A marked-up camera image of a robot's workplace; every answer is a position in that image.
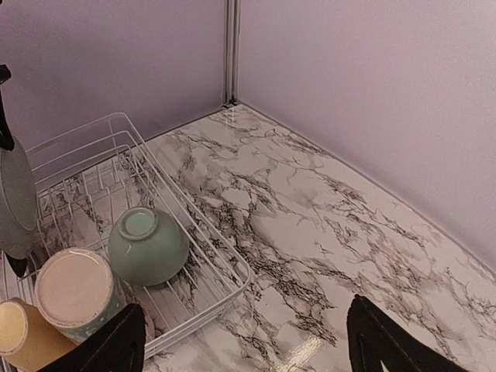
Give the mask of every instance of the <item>green ceramic bowl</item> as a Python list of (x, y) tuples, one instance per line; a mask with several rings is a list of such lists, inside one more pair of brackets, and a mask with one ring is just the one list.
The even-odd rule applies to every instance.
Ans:
[(168, 281), (186, 264), (189, 254), (181, 227), (159, 209), (136, 207), (124, 212), (108, 241), (112, 270), (132, 285)]

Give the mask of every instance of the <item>marble countertop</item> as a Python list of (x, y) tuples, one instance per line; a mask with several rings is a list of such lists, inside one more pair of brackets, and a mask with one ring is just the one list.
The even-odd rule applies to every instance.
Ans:
[(254, 280), (146, 371), (349, 371), (355, 294), (468, 370), (496, 363), (494, 275), (327, 152), (243, 105), (149, 146)]

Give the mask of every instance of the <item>purple wall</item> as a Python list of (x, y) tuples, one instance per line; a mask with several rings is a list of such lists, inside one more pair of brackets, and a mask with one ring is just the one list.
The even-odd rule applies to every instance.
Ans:
[(243, 0), (239, 67), (243, 102), (496, 269), (494, 2)]
[(2, 85), (26, 147), (126, 112), (144, 136), (221, 104), (224, 0), (5, 0)]

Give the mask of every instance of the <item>white wire dish rack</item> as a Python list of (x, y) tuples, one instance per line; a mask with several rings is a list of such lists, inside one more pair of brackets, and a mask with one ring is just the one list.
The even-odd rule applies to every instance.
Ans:
[(137, 205), (170, 213), (191, 249), (176, 277), (132, 288), (154, 323), (146, 358), (223, 316), (249, 284), (246, 261), (158, 164), (125, 114), (70, 131), (32, 148), (28, 157), (38, 190), (38, 243), (22, 278), (3, 257), (7, 297), (33, 303), (36, 275), (59, 250), (81, 246), (105, 255), (113, 223)]

